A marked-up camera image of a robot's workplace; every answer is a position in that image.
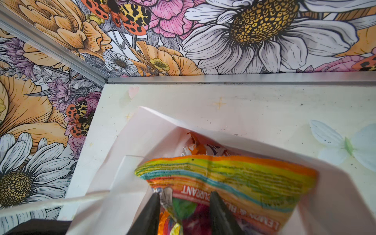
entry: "wallpaper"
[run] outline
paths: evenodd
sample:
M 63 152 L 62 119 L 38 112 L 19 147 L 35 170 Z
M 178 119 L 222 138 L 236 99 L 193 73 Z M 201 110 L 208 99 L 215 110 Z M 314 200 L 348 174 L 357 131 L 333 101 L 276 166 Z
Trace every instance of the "wallpaper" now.
M 65 196 L 102 87 L 0 29 L 0 209 Z M 60 208 L 0 218 L 0 234 Z
M 111 77 L 376 69 L 376 0 L 0 2 Z

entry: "painted butterfly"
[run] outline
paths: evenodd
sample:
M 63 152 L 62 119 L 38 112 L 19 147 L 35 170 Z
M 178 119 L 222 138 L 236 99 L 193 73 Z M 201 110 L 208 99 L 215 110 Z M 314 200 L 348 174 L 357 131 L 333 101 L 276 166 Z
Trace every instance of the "painted butterfly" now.
M 374 71 L 376 70 L 376 55 L 362 59 L 351 67 L 359 71 Z
M 116 0 L 81 0 L 82 3 L 96 16 L 108 19 L 111 14 L 112 21 L 120 27 L 120 19 L 124 27 L 134 35 L 145 35 L 143 26 L 150 23 L 151 12 L 143 6 L 136 4 L 118 5 Z
M 70 104 L 65 112 L 69 118 L 74 119 L 73 121 L 69 122 L 69 124 L 73 125 L 70 131 L 72 136 L 76 138 L 80 138 L 81 136 L 86 136 L 88 134 L 94 113 L 85 117 L 87 110 L 88 103 L 86 100 L 83 100 L 78 102 L 77 105 Z

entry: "metal trim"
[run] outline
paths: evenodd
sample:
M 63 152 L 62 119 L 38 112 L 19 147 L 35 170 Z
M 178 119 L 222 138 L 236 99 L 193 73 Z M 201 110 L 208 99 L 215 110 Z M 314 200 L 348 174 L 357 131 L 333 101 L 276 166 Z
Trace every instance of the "metal trim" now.
M 324 84 L 376 85 L 376 71 L 328 73 L 272 73 L 164 77 L 109 77 L 109 84 Z
M 97 82 L 98 85 L 103 87 L 107 83 L 107 74 L 89 65 L 70 50 L 58 44 L 2 5 L 0 5 L 0 15 L 0 26 L 19 39 L 29 43 L 57 61 L 61 61 L 76 72 Z

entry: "paper bag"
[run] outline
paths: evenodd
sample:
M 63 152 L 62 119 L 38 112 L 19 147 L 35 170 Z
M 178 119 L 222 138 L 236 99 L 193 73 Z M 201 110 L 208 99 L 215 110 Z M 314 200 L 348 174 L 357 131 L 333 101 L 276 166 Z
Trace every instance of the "paper bag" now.
M 152 194 L 134 169 L 153 158 L 180 156 L 193 131 L 234 152 L 256 153 L 313 168 L 316 187 L 299 202 L 280 234 L 374 234 L 376 222 L 350 177 L 323 161 L 239 136 L 188 126 L 140 107 L 119 133 L 87 193 L 110 190 L 104 200 L 82 204 L 68 235 L 125 235 Z

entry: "daisy center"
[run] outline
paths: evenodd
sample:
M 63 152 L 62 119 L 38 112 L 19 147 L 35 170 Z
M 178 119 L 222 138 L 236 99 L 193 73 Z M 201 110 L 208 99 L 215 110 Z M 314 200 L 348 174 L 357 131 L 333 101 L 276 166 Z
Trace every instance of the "daisy center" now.
M 298 9 L 296 0 L 262 0 L 237 15 L 231 36 L 240 44 L 266 41 L 287 28 Z
M 119 65 L 121 68 L 127 68 L 128 67 L 128 65 L 121 60 L 116 60 L 115 64 Z
M 28 196 L 31 179 L 24 172 L 10 172 L 0 179 L 0 204 L 13 206 Z

